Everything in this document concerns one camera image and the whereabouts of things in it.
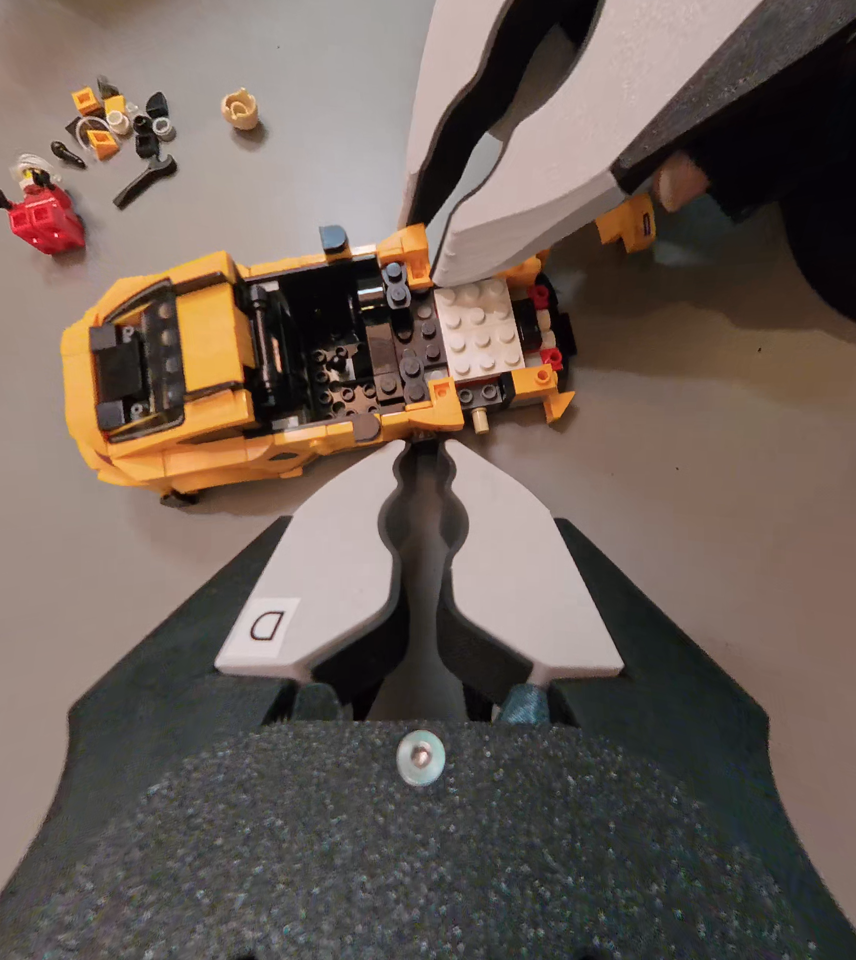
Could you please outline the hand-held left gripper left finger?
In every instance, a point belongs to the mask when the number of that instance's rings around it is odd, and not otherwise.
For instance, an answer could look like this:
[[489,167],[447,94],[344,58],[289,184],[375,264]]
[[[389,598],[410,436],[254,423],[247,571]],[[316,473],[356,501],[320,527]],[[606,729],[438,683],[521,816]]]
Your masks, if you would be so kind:
[[388,516],[408,452],[394,440],[298,507],[215,659],[227,676],[331,687],[370,707],[408,648]]

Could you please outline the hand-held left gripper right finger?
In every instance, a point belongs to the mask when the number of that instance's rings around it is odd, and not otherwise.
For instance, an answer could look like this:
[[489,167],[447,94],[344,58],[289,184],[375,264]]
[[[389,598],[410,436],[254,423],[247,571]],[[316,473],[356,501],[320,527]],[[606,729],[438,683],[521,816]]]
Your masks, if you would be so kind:
[[610,679],[624,660],[549,509],[457,440],[444,469],[438,653],[476,700],[511,690]]

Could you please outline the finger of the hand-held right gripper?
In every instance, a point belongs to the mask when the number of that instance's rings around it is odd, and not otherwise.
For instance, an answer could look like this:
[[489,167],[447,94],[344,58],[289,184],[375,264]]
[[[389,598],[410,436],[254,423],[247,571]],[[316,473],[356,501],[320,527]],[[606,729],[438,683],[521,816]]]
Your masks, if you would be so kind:
[[559,89],[598,1],[438,1],[410,117],[404,225],[451,198],[484,135],[505,144]]
[[757,5],[604,2],[564,82],[451,214],[434,282],[492,277],[621,203],[615,161]]

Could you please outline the yellow lego car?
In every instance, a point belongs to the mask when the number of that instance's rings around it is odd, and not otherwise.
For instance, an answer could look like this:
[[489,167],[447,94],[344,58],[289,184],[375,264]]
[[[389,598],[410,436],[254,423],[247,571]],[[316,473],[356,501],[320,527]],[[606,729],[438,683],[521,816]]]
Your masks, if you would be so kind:
[[320,234],[315,255],[121,279],[66,329],[66,424],[101,482],[184,507],[502,411],[566,414],[577,347],[546,250],[445,286],[421,223],[378,245]]

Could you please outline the person's right forearm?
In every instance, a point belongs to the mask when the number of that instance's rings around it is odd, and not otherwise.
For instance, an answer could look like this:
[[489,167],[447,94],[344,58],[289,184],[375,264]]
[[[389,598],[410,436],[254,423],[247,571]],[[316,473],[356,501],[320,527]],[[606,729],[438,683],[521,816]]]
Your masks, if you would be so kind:
[[686,153],[730,219],[778,204],[804,279],[856,324],[856,69],[766,98]]

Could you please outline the tan lego hair piece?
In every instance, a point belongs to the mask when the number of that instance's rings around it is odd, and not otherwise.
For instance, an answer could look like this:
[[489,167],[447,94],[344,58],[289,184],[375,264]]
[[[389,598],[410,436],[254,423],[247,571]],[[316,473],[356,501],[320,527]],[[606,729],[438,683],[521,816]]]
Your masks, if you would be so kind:
[[225,95],[219,108],[223,119],[237,132],[253,132],[261,123],[257,100],[244,87]]

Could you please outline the black lego wrench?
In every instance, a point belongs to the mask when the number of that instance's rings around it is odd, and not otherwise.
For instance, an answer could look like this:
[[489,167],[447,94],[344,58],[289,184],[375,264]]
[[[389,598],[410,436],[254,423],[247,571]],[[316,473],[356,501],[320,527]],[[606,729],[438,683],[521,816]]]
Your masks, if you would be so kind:
[[149,187],[163,179],[172,177],[177,170],[177,161],[171,155],[150,157],[146,162],[145,169],[113,198],[114,206],[117,210],[127,209]]

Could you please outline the pile of small lego pieces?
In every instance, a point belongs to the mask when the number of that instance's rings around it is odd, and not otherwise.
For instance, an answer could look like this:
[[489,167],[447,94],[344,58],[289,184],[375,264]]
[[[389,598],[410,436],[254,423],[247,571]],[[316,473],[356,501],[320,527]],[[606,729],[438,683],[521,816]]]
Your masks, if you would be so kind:
[[161,161],[164,148],[176,137],[166,93],[151,93],[143,106],[136,105],[120,87],[104,75],[93,85],[72,92],[75,114],[65,126],[61,140],[50,144],[53,155],[78,169],[87,158],[108,162],[125,145],[133,147],[144,162]]

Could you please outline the red lego minifigure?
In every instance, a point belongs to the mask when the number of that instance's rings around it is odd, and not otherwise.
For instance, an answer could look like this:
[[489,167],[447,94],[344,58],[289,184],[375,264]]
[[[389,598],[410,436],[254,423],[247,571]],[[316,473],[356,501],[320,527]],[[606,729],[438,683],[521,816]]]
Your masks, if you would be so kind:
[[11,174],[22,191],[22,198],[12,201],[0,189],[0,210],[6,213],[11,232],[46,256],[84,250],[84,223],[61,175],[30,152],[18,156]]

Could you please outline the person's right hand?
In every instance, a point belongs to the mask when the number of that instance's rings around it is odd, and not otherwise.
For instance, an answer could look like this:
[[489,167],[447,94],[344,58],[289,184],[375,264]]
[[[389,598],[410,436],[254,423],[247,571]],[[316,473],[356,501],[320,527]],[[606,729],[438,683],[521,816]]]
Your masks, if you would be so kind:
[[652,179],[652,191],[664,210],[677,212],[707,193],[710,180],[694,160],[678,151],[664,161]]

